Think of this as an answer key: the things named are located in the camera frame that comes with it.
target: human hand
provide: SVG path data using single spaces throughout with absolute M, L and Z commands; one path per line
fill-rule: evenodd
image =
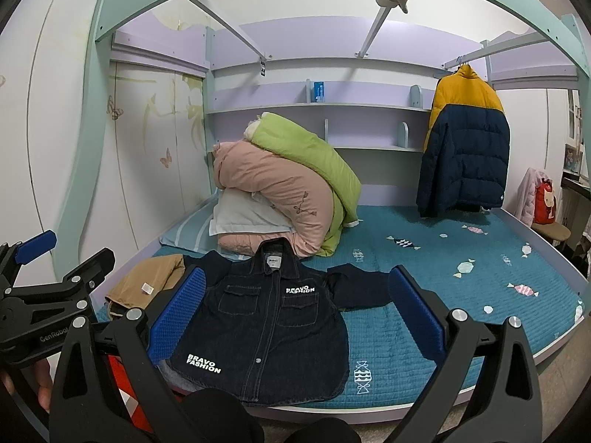
M 49 412 L 49 404 L 51 403 L 51 390 L 53 389 L 53 381 L 51 375 L 49 375 L 49 361 L 45 358 L 37 361 L 33 365 L 35 372 L 35 380 L 39 384 L 39 390 L 37 391 L 37 400 L 39 405 L 46 411 Z M 4 383 L 8 393 L 14 395 L 14 383 L 12 378 L 5 371 L 0 371 L 0 379 Z

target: green blanket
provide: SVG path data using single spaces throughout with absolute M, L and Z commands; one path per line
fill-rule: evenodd
M 262 149 L 314 170 L 333 191 L 334 211 L 329 232 L 317 253 L 335 252 L 343 224 L 357 221 L 357 203 L 361 183 L 353 170 L 330 144 L 291 120 L 274 113 L 264 113 L 250 141 Z

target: white tag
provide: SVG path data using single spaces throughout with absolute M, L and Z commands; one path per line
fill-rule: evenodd
M 268 256 L 267 264 L 269 268 L 281 268 L 281 256 Z
M 149 284 L 147 284 L 147 283 L 144 283 L 144 284 L 142 285 L 142 291 L 143 291 L 144 293 L 147 293 L 148 295 L 151 295 L 151 294 L 152 294 L 152 292 L 154 291 L 154 287 L 152 287 L 152 286 L 149 286 Z

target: blue box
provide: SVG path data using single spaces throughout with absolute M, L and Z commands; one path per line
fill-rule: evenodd
M 314 81 L 314 102 L 324 103 L 324 81 Z

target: shirt sleeve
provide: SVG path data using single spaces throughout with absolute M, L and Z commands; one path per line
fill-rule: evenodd
M 329 268 L 327 273 L 333 303 L 339 309 L 375 308 L 392 302 L 387 273 L 366 272 L 350 263 Z
M 205 273 L 206 288 L 217 285 L 230 271 L 232 262 L 216 251 L 209 251 L 201 258 L 184 257 L 185 268 L 194 265 Z

